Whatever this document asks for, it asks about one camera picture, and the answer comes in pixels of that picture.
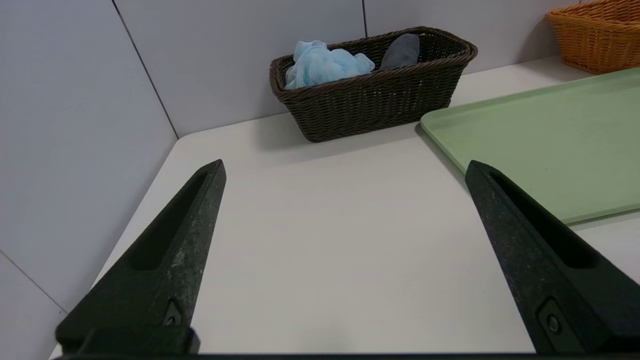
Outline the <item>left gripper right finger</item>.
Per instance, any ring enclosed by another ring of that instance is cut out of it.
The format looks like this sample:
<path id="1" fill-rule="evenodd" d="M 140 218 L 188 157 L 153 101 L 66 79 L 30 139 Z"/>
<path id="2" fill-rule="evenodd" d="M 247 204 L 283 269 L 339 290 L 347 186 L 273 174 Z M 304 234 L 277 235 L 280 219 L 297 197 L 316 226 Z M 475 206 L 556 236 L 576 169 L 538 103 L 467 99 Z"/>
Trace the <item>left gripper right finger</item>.
<path id="1" fill-rule="evenodd" d="M 465 183 L 538 356 L 637 356 L 640 287 L 505 174 Z"/>

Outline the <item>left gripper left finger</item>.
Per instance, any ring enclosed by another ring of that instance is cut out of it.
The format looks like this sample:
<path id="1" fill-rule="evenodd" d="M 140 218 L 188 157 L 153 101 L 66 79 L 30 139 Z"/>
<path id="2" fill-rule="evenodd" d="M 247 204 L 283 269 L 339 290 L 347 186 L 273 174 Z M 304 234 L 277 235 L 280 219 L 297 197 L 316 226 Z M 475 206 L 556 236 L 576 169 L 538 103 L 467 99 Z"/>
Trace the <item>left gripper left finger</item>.
<path id="1" fill-rule="evenodd" d="M 195 171 L 55 329 L 64 356 L 189 356 L 226 187 L 221 159 Z"/>

